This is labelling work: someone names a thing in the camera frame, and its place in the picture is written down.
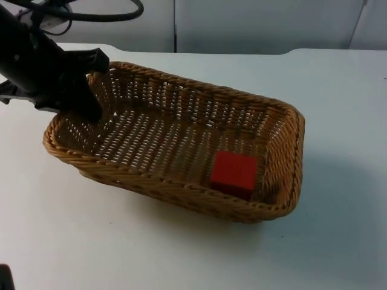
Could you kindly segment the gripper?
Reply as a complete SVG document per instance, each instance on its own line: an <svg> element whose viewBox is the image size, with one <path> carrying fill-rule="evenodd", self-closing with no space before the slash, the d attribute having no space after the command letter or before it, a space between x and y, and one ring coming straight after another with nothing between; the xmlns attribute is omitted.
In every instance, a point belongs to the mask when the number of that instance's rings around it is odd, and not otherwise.
<svg viewBox="0 0 387 290"><path fill-rule="evenodd" d="M102 117L102 107L89 87L86 75L106 73L109 57L100 49L65 51L58 82L49 95L35 101L35 108L51 112L71 112L88 121Z"/></svg>

